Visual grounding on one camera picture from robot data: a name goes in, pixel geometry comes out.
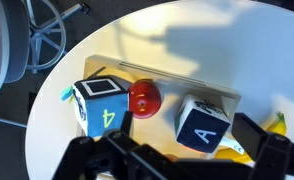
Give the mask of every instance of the floor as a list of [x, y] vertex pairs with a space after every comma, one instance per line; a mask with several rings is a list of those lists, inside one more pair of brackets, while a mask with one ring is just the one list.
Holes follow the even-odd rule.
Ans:
[[[63, 11], [78, 0], [51, 0], [59, 11]], [[83, 0], [92, 9], [88, 15], [78, 12], [65, 20], [67, 32], [66, 49], [72, 49], [82, 39], [107, 23], [131, 12], [171, 0]], [[280, 4], [281, 0], [261, 0], [266, 3]], [[47, 13], [40, 13], [44, 19]], [[52, 53], [41, 56], [42, 61], [52, 57]], [[33, 74], [27, 70], [22, 79], [15, 83], [5, 84], [0, 90], [0, 117], [27, 124], [28, 114], [35, 95], [46, 79], [50, 70]], [[28, 179], [26, 170], [24, 128], [0, 123], [0, 180]]]

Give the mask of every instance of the block face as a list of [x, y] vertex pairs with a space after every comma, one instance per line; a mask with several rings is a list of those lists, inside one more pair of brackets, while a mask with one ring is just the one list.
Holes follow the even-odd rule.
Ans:
[[228, 127], [229, 123], [193, 109], [179, 132], [177, 141], [198, 151], [213, 152]]
[[229, 125], [220, 108], [187, 94], [175, 118], [176, 140], [197, 151], [211, 153]]
[[78, 81], [73, 86], [75, 114], [87, 136], [120, 128], [128, 110], [128, 93], [108, 76]]

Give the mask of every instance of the number 4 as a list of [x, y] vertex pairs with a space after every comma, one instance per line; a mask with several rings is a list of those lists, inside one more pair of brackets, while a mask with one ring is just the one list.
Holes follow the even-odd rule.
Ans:
[[104, 115], [103, 115], [103, 118], [104, 118], [104, 128], [108, 128], [108, 126], [113, 121], [115, 115], [116, 115], [115, 113], [108, 113], [107, 109], [104, 110]]

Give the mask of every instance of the office chair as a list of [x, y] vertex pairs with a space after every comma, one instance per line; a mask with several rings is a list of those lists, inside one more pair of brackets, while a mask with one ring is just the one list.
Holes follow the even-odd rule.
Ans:
[[[57, 63], [64, 53], [66, 45], [66, 31], [63, 19], [81, 10], [88, 13], [90, 8], [77, 4], [59, 14], [48, 0], [42, 0], [55, 18], [41, 25], [36, 25], [30, 0], [0, 0], [0, 88], [3, 83], [19, 80], [26, 68], [33, 71], [46, 69]], [[60, 33], [61, 43], [55, 44], [45, 34]], [[46, 64], [39, 64], [41, 42], [45, 41], [58, 50], [56, 56]], [[32, 64], [27, 65], [31, 54]], [[0, 122], [26, 127], [24, 124], [11, 122], [0, 118]]]

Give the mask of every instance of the yellow object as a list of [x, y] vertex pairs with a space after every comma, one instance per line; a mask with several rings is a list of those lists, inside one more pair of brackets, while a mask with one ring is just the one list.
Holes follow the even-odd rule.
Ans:
[[[275, 119], [275, 121], [266, 129], [266, 131], [278, 133], [283, 136], [286, 134], [286, 130], [287, 127], [285, 123], [285, 116], [281, 112], [277, 113], [277, 118]], [[215, 159], [231, 159], [235, 162], [244, 164], [252, 161], [252, 159], [246, 152], [243, 155], [241, 155], [233, 149], [219, 150], [215, 155]]]

